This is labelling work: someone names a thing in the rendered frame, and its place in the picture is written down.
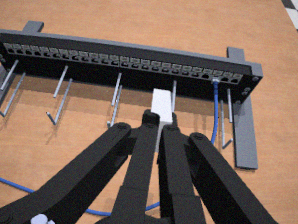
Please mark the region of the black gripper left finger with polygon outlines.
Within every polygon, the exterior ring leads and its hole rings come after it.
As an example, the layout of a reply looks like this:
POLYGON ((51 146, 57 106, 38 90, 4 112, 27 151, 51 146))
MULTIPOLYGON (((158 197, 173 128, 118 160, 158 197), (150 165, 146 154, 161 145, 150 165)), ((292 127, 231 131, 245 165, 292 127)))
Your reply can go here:
POLYGON ((162 90, 154 89, 140 127, 112 125, 38 190, 1 207, 0 224, 76 224, 128 155, 108 224, 143 224, 161 109, 162 90))

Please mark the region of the blue cable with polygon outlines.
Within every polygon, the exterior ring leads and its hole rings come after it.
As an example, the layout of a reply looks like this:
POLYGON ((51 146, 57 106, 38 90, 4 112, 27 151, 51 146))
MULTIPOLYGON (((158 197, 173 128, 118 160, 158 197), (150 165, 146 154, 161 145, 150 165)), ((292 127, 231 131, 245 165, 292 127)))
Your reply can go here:
MULTIPOLYGON (((216 133, 217 133, 217 126, 218 126, 218 90, 217 89, 213 90, 213 95, 214 95, 214 127, 213 127, 213 133, 212 133, 212 137, 211 137, 212 144, 214 144, 216 133)), ((23 191, 29 192, 29 193, 34 192, 34 190, 31 190, 31 189, 26 188, 24 186, 18 185, 16 183, 13 183, 13 182, 8 181, 6 179, 3 179, 1 177, 0 177, 0 181, 3 182, 3 183, 6 183, 8 185, 11 185, 13 187, 16 187, 18 189, 21 189, 23 191)), ((155 204, 147 206, 145 211, 151 210, 151 209, 156 208, 158 206, 160 206, 160 202, 157 202, 155 204)), ((100 216, 110 216, 110 214, 111 214, 111 212, 100 212, 100 211, 95 211, 95 210, 91 210, 91 209, 87 209, 86 212, 91 213, 91 214, 95 214, 95 215, 100 215, 100 216)))

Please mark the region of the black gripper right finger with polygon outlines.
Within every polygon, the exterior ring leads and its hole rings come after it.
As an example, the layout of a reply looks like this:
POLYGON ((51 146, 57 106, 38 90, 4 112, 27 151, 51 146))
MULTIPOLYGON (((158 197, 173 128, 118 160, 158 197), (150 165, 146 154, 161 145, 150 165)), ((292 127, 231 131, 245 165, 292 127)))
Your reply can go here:
POLYGON ((215 224, 279 224, 204 134, 187 136, 177 126, 170 91, 162 90, 156 148, 160 218, 207 224, 202 200, 215 224))

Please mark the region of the black patch panel rack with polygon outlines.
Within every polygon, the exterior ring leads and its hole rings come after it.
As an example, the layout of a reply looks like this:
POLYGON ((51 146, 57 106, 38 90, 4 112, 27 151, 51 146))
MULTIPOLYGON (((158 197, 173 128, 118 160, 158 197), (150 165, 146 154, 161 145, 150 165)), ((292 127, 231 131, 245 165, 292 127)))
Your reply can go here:
POLYGON ((57 97, 62 81, 69 82, 55 121, 47 112, 54 126, 71 82, 115 88, 111 103, 115 108, 111 125, 107 121, 108 129, 114 124, 121 89, 146 93, 153 93, 154 88, 169 90, 172 112, 175 93, 176 97, 214 102, 213 90, 218 89, 222 149, 234 139, 235 168, 258 169, 250 94, 264 76, 261 63, 244 61, 244 49, 228 46, 226 58, 142 44, 41 33, 43 26, 42 21, 28 20, 24 31, 0 29, 0 106, 16 75, 22 76, 4 113, 0 110, 2 117, 6 116, 24 76, 60 80, 53 98, 57 97), (223 104, 228 104, 229 123, 233 123, 233 139, 226 144, 223 104))

